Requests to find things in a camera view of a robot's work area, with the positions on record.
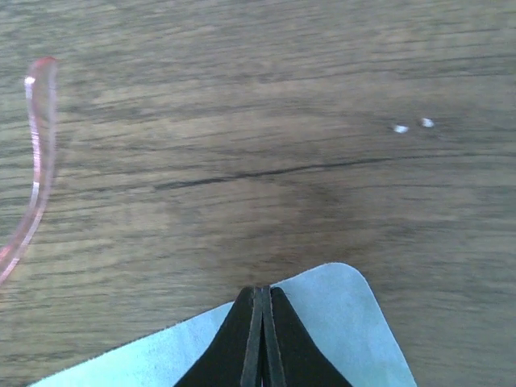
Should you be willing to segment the red transparent sunglasses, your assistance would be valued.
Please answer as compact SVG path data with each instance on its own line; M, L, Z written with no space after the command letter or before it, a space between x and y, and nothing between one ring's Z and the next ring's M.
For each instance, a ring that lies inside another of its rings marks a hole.
M56 75L57 60L46 56L36 60L25 76L33 179L27 210L8 243L1 248L1 282L21 260L43 218L50 196L56 163Z

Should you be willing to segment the light blue cleaning cloth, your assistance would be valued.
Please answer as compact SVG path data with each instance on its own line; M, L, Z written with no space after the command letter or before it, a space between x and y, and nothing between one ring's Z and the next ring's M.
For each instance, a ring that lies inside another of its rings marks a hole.
M354 386L413 386L368 282L329 263L277 283L323 355ZM38 381L39 386L171 386L215 337L226 303Z

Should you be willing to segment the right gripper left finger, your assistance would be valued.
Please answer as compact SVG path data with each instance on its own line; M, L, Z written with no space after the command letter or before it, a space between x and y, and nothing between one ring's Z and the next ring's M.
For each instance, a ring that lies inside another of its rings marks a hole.
M262 289L243 288L208 348L176 385L260 386L262 320Z

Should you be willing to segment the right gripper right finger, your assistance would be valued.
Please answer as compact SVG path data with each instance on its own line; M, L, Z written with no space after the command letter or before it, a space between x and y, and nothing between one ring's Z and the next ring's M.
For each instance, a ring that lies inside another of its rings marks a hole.
M263 385L349 386L312 340L284 290L265 287L262 294Z

